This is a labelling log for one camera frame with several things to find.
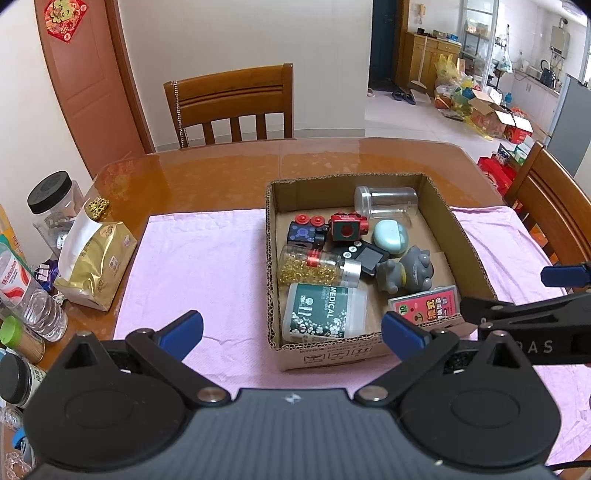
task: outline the blue gripper pad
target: blue gripper pad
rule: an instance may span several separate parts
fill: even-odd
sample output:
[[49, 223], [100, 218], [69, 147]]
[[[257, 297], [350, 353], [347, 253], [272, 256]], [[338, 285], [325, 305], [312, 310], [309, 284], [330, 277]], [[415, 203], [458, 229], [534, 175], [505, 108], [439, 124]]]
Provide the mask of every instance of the blue gripper pad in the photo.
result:
[[396, 312], [386, 312], [382, 318], [382, 339], [403, 362], [425, 348], [431, 335]]
[[559, 265], [544, 267], [540, 280], [546, 287], [584, 288], [591, 283], [591, 275], [584, 264]]
[[157, 345], [182, 361], [203, 337], [203, 317], [190, 310], [155, 334]]

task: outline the red bottle label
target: red bottle label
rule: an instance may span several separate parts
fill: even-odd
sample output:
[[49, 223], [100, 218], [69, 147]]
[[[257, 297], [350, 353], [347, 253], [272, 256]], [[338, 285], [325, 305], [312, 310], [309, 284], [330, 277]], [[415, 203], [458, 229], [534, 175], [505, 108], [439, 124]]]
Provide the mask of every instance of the red bottle label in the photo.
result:
[[309, 267], [318, 267], [320, 264], [320, 256], [322, 255], [322, 250], [310, 250], [308, 253], [308, 259], [306, 260], [306, 265]]

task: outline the plastic bottle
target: plastic bottle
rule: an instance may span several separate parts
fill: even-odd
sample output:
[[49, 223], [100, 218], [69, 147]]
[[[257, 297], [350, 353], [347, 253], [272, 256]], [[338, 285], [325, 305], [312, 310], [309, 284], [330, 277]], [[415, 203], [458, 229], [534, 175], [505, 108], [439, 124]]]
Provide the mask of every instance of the plastic bottle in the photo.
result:
[[16, 256], [0, 243], [0, 300], [31, 330], [50, 342], [63, 337], [68, 317]]

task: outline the kettle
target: kettle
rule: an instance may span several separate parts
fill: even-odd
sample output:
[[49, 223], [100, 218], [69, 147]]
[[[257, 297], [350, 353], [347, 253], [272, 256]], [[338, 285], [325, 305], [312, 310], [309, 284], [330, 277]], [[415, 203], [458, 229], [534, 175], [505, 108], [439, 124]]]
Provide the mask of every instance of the kettle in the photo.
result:
[[550, 68], [544, 68], [544, 62], [550, 67], [548, 60], [542, 60], [540, 62], [540, 68], [542, 69], [542, 76], [540, 77], [540, 83], [546, 85], [549, 88], [554, 89], [556, 87], [556, 74], [550, 70]]

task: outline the small box on table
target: small box on table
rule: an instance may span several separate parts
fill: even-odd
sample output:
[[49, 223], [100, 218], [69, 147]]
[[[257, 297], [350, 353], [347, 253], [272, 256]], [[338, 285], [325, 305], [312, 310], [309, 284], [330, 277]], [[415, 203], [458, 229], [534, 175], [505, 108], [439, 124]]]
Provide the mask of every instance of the small box on table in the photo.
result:
[[[294, 216], [329, 218], [335, 212], [352, 212], [355, 188], [411, 187], [418, 194], [419, 212], [408, 228], [410, 244], [431, 251], [434, 287], [457, 285], [460, 295], [495, 299], [482, 263], [455, 215], [445, 204], [431, 179], [422, 174], [344, 174], [295, 180], [277, 180], [267, 188], [267, 328], [269, 346], [277, 353], [281, 370], [322, 367], [356, 362], [390, 352], [380, 333], [381, 319], [388, 310], [389, 295], [378, 291], [368, 278], [359, 288], [367, 292], [367, 333], [354, 338], [322, 343], [287, 343], [282, 338], [281, 321], [289, 285], [278, 282], [277, 259], [285, 245]], [[369, 241], [378, 219], [369, 220]], [[456, 315], [427, 328], [449, 327], [458, 335], [475, 327]]]

